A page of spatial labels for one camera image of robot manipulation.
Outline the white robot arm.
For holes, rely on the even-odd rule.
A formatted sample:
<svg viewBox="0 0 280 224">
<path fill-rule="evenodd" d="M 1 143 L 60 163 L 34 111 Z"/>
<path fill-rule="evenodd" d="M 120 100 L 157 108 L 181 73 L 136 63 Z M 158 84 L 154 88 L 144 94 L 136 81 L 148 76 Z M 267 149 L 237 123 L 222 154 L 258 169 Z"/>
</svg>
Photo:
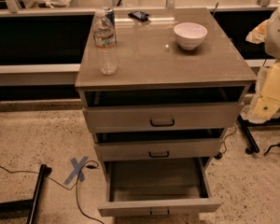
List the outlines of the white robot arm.
<svg viewBox="0 0 280 224">
<path fill-rule="evenodd" d="M 245 38 L 264 44 L 265 52 L 275 58 L 270 67 L 260 68 L 253 95 L 245 117 L 252 123 L 270 120 L 280 109 L 280 3 L 272 16 L 256 26 Z"/>
</svg>

